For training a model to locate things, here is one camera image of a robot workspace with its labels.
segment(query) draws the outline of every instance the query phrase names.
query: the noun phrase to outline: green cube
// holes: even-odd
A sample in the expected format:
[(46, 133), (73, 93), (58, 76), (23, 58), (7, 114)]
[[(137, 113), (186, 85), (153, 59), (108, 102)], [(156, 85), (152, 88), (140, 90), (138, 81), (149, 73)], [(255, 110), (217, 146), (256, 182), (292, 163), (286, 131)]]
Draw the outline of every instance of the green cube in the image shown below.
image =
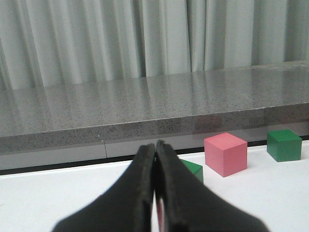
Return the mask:
[(181, 160), (183, 164), (190, 170), (190, 172), (199, 179), (202, 183), (204, 183), (204, 177), (203, 177), (203, 166), (189, 162), (187, 160)]
[(267, 133), (267, 152), (277, 162), (300, 160), (302, 139), (290, 130)]

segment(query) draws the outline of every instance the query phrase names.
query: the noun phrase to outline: white surface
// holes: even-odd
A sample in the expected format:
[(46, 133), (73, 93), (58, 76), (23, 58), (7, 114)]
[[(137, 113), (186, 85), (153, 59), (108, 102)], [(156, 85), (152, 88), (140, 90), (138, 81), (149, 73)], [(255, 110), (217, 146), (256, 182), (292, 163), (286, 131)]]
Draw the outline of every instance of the white surface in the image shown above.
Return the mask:
[[(309, 141), (302, 160), (277, 163), (266, 146), (248, 148), (248, 169), (221, 177), (204, 154), (180, 155), (203, 165), (204, 183), (261, 218), (272, 232), (309, 231)], [(117, 180), (129, 161), (0, 176), (0, 232), (49, 232)]]

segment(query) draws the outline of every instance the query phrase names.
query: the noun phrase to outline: block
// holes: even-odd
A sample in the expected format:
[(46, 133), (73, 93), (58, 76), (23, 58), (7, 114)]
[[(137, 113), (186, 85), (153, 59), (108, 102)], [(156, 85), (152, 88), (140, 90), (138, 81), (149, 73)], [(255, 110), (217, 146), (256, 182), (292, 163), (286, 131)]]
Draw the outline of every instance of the block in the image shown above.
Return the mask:
[(277, 162), (300, 160), (302, 139), (291, 130), (267, 133), (267, 152)]
[(197, 163), (189, 162), (187, 160), (181, 160), (183, 164), (190, 170), (190, 172), (199, 179), (202, 183), (204, 183), (203, 177), (203, 166)]
[(247, 169), (247, 142), (222, 133), (204, 140), (205, 163), (223, 177)]

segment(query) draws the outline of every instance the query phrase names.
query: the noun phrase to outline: curtain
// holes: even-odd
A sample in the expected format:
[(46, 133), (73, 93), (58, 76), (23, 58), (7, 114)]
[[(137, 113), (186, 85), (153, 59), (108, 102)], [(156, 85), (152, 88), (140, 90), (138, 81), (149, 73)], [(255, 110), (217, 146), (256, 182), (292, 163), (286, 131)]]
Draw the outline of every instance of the curtain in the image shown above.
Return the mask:
[(0, 0), (0, 90), (309, 59), (308, 0)]

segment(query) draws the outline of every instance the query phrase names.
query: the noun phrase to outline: cube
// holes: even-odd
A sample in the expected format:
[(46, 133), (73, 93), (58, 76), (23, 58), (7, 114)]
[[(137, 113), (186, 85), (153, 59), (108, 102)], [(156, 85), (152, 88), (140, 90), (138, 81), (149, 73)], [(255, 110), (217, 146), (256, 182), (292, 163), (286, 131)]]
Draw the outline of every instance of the cube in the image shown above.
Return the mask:
[(291, 130), (267, 133), (267, 152), (277, 162), (300, 160), (302, 139)]
[(203, 166), (197, 163), (189, 162), (187, 160), (181, 160), (183, 164), (190, 170), (190, 172), (199, 179), (202, 183), (204, 183), (203, 177)]
[(247, 142), (222, 133), (204, 140), (205, 163), (223, 177), (247, 169)]

